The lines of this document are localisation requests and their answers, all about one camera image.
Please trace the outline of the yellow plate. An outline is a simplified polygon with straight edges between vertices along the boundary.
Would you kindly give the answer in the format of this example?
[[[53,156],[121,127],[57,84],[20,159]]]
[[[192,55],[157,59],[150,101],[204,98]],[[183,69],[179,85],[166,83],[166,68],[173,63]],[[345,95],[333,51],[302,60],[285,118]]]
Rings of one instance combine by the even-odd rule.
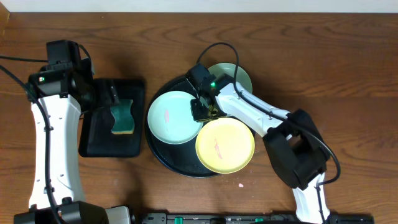
[[[207,169],[230,174],[251,161],[255,151],[254,136],[243,122],[220,118],[204,125],[198,133],[195,150]]]

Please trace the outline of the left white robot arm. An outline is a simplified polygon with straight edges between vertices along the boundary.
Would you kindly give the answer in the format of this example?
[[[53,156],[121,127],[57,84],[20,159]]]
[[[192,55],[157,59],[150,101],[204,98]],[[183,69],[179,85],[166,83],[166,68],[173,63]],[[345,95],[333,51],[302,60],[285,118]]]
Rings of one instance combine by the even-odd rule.
[[[36,134],[35,179],[29,210],[14,223],[130,223],[125,205],[87,203],[78,168],[78,123],[83,113],[119,103],[112,80],[95,80],[90,57],[71,40],[48,42],[47,64],[23,88]]]

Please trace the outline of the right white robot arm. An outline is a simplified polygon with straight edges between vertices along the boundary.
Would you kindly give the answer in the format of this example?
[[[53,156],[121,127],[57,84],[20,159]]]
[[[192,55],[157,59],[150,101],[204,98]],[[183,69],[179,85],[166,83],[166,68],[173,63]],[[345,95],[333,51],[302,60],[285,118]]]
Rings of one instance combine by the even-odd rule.
[[[273,107],[245,90],[236,77],[215,77],[200,63],[185,76],[197,93],[191,102],[193,119],[233,116],[255,131],[262,137],[274,172],[293,190],[297,218],[326,223],[330,211],[323,186],[332,153],[310,115]]]

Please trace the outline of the black round tray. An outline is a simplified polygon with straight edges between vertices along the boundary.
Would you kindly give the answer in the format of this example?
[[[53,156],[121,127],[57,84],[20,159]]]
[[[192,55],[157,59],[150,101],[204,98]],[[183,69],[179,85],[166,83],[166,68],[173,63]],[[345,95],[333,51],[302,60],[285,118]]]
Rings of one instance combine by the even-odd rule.
[[[169,91],[184,91],[194,97],[196,96],[195,89],[191,86],[184,76],[179,76],[168,83],[166,83],[153,97],[153,101],[160,95]],[[163,163],[168,169],[187,177],[207,178],[218,175],[218,173],[207,169],[199,160],[196,150],[195,142],[196,135],[192,140],[183,144],[167,144],[158,140],[150,131],[149,125],[146,121],[145,125],[147,143],[155,154],[156,158]]]

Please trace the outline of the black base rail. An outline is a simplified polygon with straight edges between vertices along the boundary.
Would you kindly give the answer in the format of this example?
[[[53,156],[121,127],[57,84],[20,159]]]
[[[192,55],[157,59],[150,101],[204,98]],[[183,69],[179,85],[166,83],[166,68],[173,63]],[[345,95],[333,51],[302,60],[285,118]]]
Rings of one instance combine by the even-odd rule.
[[[147,213],[142,216],[140,224],[304,224],[292,213],[268,215],[188,215]],[[375,224],[373,217],[365,215],[336,215],[326,219],[327,224]]]

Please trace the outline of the green yellow sponge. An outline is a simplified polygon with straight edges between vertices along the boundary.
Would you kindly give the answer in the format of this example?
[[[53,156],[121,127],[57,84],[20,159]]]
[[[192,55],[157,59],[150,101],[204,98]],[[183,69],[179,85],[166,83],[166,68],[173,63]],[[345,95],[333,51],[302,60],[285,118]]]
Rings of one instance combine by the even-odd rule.
[[[114,118],[113,134],[132,134],[135,128],[134,118],[131,115],[131,106],[133,100],[121,99],[119,104],[110,107],[111,114]]]

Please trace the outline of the pale green plate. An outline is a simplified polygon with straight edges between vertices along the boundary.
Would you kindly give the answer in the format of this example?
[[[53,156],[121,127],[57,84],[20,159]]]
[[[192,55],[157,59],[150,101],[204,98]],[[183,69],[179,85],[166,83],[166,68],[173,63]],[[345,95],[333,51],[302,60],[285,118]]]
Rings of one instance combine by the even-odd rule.
[[[234,69],[236,65],[233,63],[217,63],[208,68],[208,71],[216,78],[224,74],[234,77]],[[241,67],[237,70],[237,82],[248,92],[252,93],[252,81],[248,73]]]

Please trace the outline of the black rectangular tray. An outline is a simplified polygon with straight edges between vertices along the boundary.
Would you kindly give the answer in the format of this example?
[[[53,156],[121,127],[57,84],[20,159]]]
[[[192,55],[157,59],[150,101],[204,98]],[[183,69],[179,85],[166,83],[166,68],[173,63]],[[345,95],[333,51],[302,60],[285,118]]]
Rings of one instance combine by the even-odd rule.
[[[78,148],[82,157],[136,157],[140,153],[145,83],[142,80],[113,80],[119,100],[133,100],[131,115],[135,122],[134,132],[132,134],[111,132],[114,118],[110,107],[85,113]]]

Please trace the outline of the light blue plate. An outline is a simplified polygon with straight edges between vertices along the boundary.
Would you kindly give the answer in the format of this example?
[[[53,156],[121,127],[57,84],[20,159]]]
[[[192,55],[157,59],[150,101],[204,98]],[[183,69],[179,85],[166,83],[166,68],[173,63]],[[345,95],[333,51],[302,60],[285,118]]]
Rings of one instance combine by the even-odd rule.
[[[192,140],[203,123],[193,119],[191,100],[184,91],[169,91],[157,97],[149,108],[147,123],[151,133],[167,144],[183,144]]]

